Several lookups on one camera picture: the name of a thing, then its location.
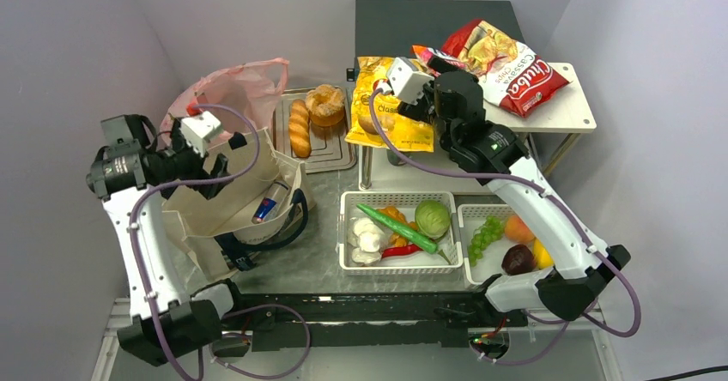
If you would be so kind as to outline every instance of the canvas bag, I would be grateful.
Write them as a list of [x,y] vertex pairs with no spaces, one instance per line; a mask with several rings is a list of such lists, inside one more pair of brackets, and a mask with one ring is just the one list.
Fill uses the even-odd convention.
[[[205,169],[210,170],[218,154],[227,156],[229,173],[249,165],[255,155],[255,141],[252,134],[245,137],[244,147],[232,150],[224,142],[212,148]],[[252,255],[258,251],[281,249],[293,242],[306,227],[308,210],[315,205],[304,162],[276,151],[268,129],[258,130],[258,137],[260,155],[255,166],[216,197],[206,200],[181,186],[162,205],[167,237],[210,281],[251,268]],[[291,188],[276,216],[253,224],[252,216],[260,201],[273,181],[281,178]],[[301,223],[292,228],[299,219]]]

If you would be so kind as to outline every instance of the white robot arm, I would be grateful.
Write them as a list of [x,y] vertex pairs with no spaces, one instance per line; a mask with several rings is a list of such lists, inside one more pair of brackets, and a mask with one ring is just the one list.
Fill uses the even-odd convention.
[[[154,140],[149,141],[149,129]],[[207,179],[227,175],[227,158],[218,155],[210,173],[203,169],[209,142],[222,132],[210,112],[175,119],[172,145],[156,150],[154,129],[146,117],[123,115],[101,122],[107,146],[96,155],[87,176],[88,187],[103,202],[114,225],[129,280],[132,325],[118,332],[122,348],[154,366],[167,360],[152,329],[147,298],[156,298],[165,333],[176,356],[186,354],[221,336],[221,318],[235,305],[237,287],[217,282],[190,296],[179,279],[169,254],[170,243],[162,221],[162,195],[156,192],[139,213],[137,241],[148,271],[151,291],[145,293],[130,239],[130,215],[142,195],[154,185],[178,178]],[[245,140],[234,136],[236,147]],[[224,184],[194,187],[204,197],[217,195]]]
[[[507,175],[478,181],[520,216],[554,259],[549,269],[492,276],[482,286],[489,303],[500,312],[546,307],[562,319],[576,319],[614,278],[594,254],[599,252],[622,269],[629,253],[621,245],[607,246],[579,220],[581,230],[573,226],[554,203],[555,199],[564,205],[525,145],[507,127],[485,119],[477,78],[443,66],[446,70],[433,78],[408,59],[397,58],[375,89],[400,99],[400,114],[432,123],[440,146],[464,171]],[[591,241],[589,246],[582,242],[582,233]]]

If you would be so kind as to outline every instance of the plastic basket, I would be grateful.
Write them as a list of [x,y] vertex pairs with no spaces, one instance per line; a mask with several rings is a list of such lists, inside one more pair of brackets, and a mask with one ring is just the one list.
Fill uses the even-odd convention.
[[[360,267],[351,262],[351,251],[354,249],[346,243],[346,232],[349,223],[364,215],[356,207],[357,203],[365,203],[372,208],[383,208],[387,205],[397,207],[408,220],[415,219],[417,204],[424,200],[434,200],[445,204],[450,210],[451,225],[445,236],[438,242],[440,249],[450,261],[450,265],[438,266],[407,266],[407,267]],[[338,222],[337,252],[339,266],[346,275],[419,275],[419,274],[450,274],[463,266],[463,251],[457,229],[457,210],[455,198],[450,192],[344,192],[341,196],[341,211]]]
[[470,258],[468,257],[468,247],[473,239],[473,232],[480,227],[488,215],[495,216],[501,221],[505,221],[509,216],[515,214],[511,207],[502,204],[466,204],[458,207],[458,226],[460,229],[460,246],[463,251],[465,265],[465,287],[473,289],[482,284],[490,276],[495,274],[505,274],[501,268],[502,257],[495,262],[482,263],[481,268],[472,270],[470,268]]

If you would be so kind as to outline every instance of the cabbage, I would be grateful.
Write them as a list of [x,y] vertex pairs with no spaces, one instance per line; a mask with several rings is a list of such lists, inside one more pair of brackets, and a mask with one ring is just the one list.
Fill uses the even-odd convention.
[[421,233],[437,239],[450,228],[450,211],[437,201],[422,201],[415,210],[415,222]]

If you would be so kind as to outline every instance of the beet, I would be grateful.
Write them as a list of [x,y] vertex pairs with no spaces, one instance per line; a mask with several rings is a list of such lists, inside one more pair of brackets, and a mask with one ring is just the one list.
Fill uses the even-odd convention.
[[536,259],[527,246],[518,244],[506,252],[500,266],[508,275],[521,275],[536,268]]

